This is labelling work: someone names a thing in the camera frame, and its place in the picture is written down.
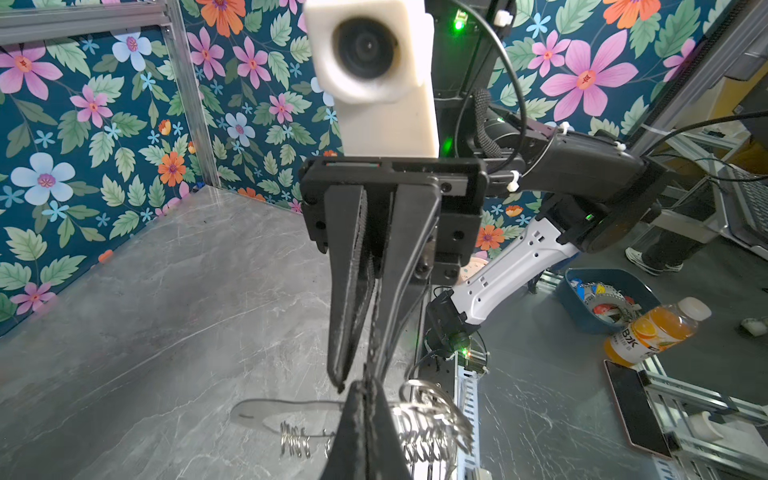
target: blue flower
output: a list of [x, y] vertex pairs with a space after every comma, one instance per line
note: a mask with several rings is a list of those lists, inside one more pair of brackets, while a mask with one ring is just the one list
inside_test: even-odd
[[118, 128], [117, 124], [112, 124], [111, 127], [108, 127], [107, 125], [105, 125], [104, 131], [107, 132], [107, 136], [111, 137], [112, 140], [117, 140], [118, 135], [123, 133], [123, 131]]
[[61, 205], [59, 207], [58, 206], [58, 202], [56, 200], [51, 200], [51, 203], [49, 205], [51, 205], [51, 209], [50, 210], [43, 210], [42, 211], [43, 215], [50, 215], [51, 216], [51, 218], [48, 219], [49, 222], [55, 222], [56, 219], [59, 218], [59, 217], [67, 218], [67, 216], [64, 215], [64, 212], [69, 210], [69, 205]]
[[107, 212], [104, 212], [101, 215], [97, 216], [96, 220], [98, 220], [97, 227], [103, 227], [107, 224], [109, 220], [112, 220], [112, 219], [110, 217], [107, 217]]
[[5, 200], [5, 208], [11, 208], [11, 205], [13, 205], [14, 203], [17, 203], [17, 204], [24, 203], [24, 201], [21, 198], [19, 198], [21, 195], [24, 194], [23, 190], [13, 191], [13, 189], [10, 188], [10, 186], [5, 185], [2, 188], [2, 191], [5, 192], [5, 195], [0, 195], [0, 202]]
[[219, 85], [219, 82], [214, 79], [214, 82], [210, 84], [210, 89], [214, 91], [214, 94], [221, 95], [221, 92], [224, 91], [224, 86]]
[[528, 225], [531, 220], [533, 220], [533, 216], [526, 217], [524, 214], [520, 214], [520, 217], [516, 218], [515, 221], [520, 224], [520, 226]]
[[141, 219], [142, 219], [142, 220], [143, 220], [145, 223], [146, 223], [146, 222], [148, 222], [149, 220], [152, 220], [152, 210], [150, 210], [149, 208], [147, 208], [147, 209], [146, 209], [145, 211], [143, 211], [143, 212], [139, 212], [139, 215], [141, 215]]
[[290, 64], [290, 73], [293, 75], [294, 78], [297, 78], [299, 75], [301, 75], [301, 70], [299, 69], [299, 64]]
[[525, 31], [532, 31], [531, 36], [533, 38], [536, 38], [539, 33], [547, 33], [548, 28], [544, 25], [552, 20], [552, 17], [550, 15], [547, 15], [546, 17], [542, 18], [540, 13], [537, 13], [533, 16], [533, 25], [529, 25], [528, 28], [525, 29]]
[[330, 108], [326, 108], [326, 116], [323, 117], [323, 120], [327, 120], [327, 121], [329, 121], [331, 123], [333, 123], [335, 121], [338, 121], [336, 119], [336, 111], [335, 110], [331, 110]]
[[35, 138], [35, 144], [42, 144], [43, 148], [48, 148], [48, 144], [55, 144], [56, 140], [51, 140], [51, 137], [53, 137], [53, 132], [49, 131], [47, 134], [44, 134], [42, 130], [38, 130], [35, 132], [39, 138]]
[[152, 85], [157, 83], [154, 78], [152, 78], [152, 72], [150, 71], [148, 71], [147, 74], [141, 75], [141, 81], [143, 82], [141, 84], [141, 90], [147, 90], [149, 88], [149, 91], [152, 91]]
[[83, 51], [89, 51], [91, 55], [96, 53], [94, 51], [95, 48], [99, 48], [99, 46], [94, 43], [94, 38], [92, 35], [85, 37], [84, 40], [80, 40], [80, 43], [83, 45], [82, 46]]

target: black smartphone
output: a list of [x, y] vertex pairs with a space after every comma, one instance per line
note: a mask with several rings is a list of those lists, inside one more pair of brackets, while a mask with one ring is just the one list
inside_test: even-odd
[[672, 459], [669, 445], [636, 370], [605, 360], [621, 422], [629, 443], [645, 452]]

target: blue basket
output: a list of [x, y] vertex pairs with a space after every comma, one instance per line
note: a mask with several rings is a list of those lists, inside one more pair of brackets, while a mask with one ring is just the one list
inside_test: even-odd
[[566, 270], [564, 276], [565, 280], [560, 282], [554, 292], [558, 296], [560, 303], [568, 311], [568, 314], [576, 322], [576, 327], [584, 333], [611, 334], [618, 332], [624, 327], [606, 322], [599, 316], [594, 315], [584, 302], [581, 301], [574, 287], [571, 286], [571, 280], [573, 279], [578, 278], [584, 283], [600, 282], [611, 285], [620, 290], [624, 295], [631, 296], [635, 303], [639, 303], [642, 307], [642, 313], [646, 313], [661, 304], [645, 283], [625, 270], [571, 268]]

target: plastic bottle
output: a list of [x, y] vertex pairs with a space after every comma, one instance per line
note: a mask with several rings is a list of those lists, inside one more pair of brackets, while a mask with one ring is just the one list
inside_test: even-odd
[[699, 329], [699, 322], [710, 315], [709, 307], [692, 296], [677, 304], [657, 306], [608, 337], [605, 352], [610, 361], [633, 366], [692, 336]]

